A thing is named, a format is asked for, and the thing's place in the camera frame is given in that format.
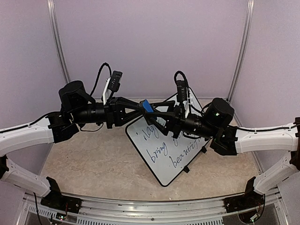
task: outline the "vent grille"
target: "vent grille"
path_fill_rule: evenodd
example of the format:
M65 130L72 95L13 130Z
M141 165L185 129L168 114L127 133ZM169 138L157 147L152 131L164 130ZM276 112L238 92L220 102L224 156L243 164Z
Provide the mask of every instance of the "vent grille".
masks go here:
M36 207L35 206L32 206L30 205L29 206L29 212L32 212L32 213L37 213L37 210L36 210ZM51 211L51 210L45 210L43 208L39 208L38 209L38 213L40 216L43 216L43 217L47 217L47 218L55 218L56 217L56 213L54 211Z
M88 219L83 217L77 217L77 224L80 225L121 225L110 222L101 222L99 220ZM130 225L132 223L122 223L122 225ZM200 220L194 223L172 223L172 225L224 225L222 218L210 219L210 220Z

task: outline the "beige tabletop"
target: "beige tabletop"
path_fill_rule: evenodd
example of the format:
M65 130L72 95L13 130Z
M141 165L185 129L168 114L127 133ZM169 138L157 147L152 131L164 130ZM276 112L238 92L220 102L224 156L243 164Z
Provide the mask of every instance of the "beige tabletop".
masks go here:
M126 136L125 127L107 129L104 125L95 133L79 132L70 140L53 145L42 175L56 179L62 192L156 201L240 193L248 179L258 175L251 153L224 157L208 148L191 162L189 173L182 172L169 186L162 187Z

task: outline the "whiteboard stand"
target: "whiteboard stand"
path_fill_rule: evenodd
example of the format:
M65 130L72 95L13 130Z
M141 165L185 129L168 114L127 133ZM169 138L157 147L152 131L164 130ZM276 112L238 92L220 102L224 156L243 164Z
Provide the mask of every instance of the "whiteboard stand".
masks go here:
M192 89L189 89L191 104L199 111L202 107ZM178 105L174 94L166 101L174 100ZM159 111L166 112L166 106L157 107ZM192 113L200 115L194 109ZM164 136L154 125L148 125L144 117L140 117L126 126L125 132L149 167L161 186L167 187L182 171L189 172L188 165L199 154L205 153L203 148L207 141L204 138L195 140L186 138L181 132L177 139L169 132Z

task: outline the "black whiteboard frame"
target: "black whiteboard frame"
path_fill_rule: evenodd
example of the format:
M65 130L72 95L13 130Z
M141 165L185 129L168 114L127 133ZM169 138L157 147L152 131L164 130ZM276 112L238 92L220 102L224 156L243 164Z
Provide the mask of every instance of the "black whiteboard frame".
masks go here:
M193 92L193 90L191 89L191 88L189 88L190 89L190 91L193 93L193 95L194 96L196 96L195 95L195 93ZM166 100L164 100L164 102L166 102L166 101L168 101L169 99L171 99L171 98L173 98L174 96L176 96L177 95L177 93L176 94L173 94L171 97L169 97L168 99L166 99ZM200 107L201 107L201 110L203 109L203 107L202 107L202 105L200 104L200 102L198 101L198 99L196 98L196 100L197 100L197 102L198 102L198 104L200 105ZM153 172L153 170L151 169L151 167L149 166L149 164L147 163L147 161L145 160L145 158L142 156L142 154L140 153L140 151L139 151L139 149L138 149L138 147L135 145L135 143L133 142L133 140L131 139L131 137L129 136L129 133L128 133L128 131L127 131L127 129L128 129L128 127L130 126L130 125L132 125L133 123L135 123L135 122L137 122L138 120L140 120L141 118L142 118L143 116L140 116L139 118L137 118L136 120L134 120L134 121L132 121L131 123L129 123L127 126L126 126L126 128L125 128L125 133L126 133L126 135L127 135L127 137L129 138L129 140L131 141L131 143L133 144L133 146L135 147L135 149L136 149L136 151L139 153L139 155L141 156L141 158L143 159L143 161L145 162L145 164L147 165L147 167L150 169L150 171L152 172L152 174L154 175L154 177L157 179L157 181L159 182L159 184L161 185L161 186L163 186L163 187L167 187L167 186L169 186L178 176L179 176L179 174L181 174L183 171L184 171L184 168L186 167L186 166L188 166L193 160L194 160L194 158L196 158L198 155L199 155L199 153L201 152L201 149L199 150L199 152L191 159L191 161L189 161L189 163L188 164L186 164L185 166L183 166L183 169L167 184L167 185L163 185L161 182L160 182L160 180L158 179L158 177L156 176L156 174Z

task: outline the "purple wall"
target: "purple wall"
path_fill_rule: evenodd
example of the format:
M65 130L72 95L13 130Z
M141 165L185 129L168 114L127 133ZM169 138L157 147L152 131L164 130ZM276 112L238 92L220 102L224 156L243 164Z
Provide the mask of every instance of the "purple wall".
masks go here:
M91 90L100 65L122 71L118 95L168 97L182 70L200 98L227 97L247 0L56 1L72 80ZM108 70L95 92L100 97Z
M45 0L1 1L0 21L0 128L5 128L59 110L64 80ZM49 149L38 145L9 157L39 173ZM23 194L23 189L0 181L0 224L13 224Z
M246 127L276 126L300 116L300 1L255 1L239 83L232 102ZM283 152L259 152L268 169ZM299 224L300 173L279 185L293 225Z

